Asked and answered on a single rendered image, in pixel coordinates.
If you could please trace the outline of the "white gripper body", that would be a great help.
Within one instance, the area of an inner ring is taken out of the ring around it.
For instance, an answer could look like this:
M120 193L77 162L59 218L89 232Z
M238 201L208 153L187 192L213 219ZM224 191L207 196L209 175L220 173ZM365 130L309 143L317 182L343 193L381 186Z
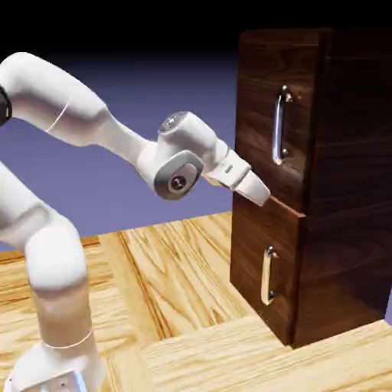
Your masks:
M270 198L270 190L263 181L252 171L249 170L234 187L234 192L261 207Z

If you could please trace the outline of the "dark wood cabinet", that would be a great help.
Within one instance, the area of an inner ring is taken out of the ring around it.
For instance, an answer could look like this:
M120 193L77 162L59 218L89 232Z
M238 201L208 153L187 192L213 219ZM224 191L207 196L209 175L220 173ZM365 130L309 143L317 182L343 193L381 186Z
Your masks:
M392 287L392 28L318 28L293 343L384 317Z

